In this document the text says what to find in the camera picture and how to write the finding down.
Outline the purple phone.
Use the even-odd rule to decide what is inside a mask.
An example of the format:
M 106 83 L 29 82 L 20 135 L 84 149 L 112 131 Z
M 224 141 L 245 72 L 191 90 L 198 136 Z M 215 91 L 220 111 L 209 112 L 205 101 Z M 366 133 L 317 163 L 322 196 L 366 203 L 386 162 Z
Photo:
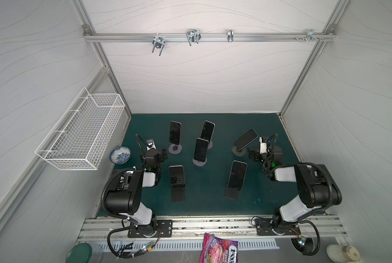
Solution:
M 185 187 L 186 179 L 182 165 L 172 165 L 168 168 L 171 187 Z

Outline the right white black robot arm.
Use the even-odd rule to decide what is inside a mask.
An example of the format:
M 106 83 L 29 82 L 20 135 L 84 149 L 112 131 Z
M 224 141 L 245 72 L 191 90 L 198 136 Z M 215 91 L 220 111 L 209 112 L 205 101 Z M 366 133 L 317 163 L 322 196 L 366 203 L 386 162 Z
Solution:
M 295 183 L 298 193 L 289 203 L 277 208 L 270 219 L 254 218 L 252 224 L 258 235 L 271 232 L 285 235 L 295 231 L 296 226 L 312 214 L 342 202 L 342 194 L 324 164 L 282 165 L 282 151 L 276 146 L 276 140 L 276 134 L 260 137 L 260 148 L 248 149 L 249 158 L 262 163 L 262 171 L 271 181 Z

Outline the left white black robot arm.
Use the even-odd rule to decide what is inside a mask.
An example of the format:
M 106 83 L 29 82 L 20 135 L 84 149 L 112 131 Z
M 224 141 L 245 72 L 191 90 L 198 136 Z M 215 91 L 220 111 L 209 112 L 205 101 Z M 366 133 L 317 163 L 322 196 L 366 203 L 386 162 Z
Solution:
M 142 168 L 127 168 L 112 174 L 102 190 L 101 209 L 110 217 L 129 221 L 145 236 L 154 235 L 157 217 L 141 202 L 142 189 L 159 184 L 160 164 L 166 159 L 165 149 L 150 149 L 141 155 Z

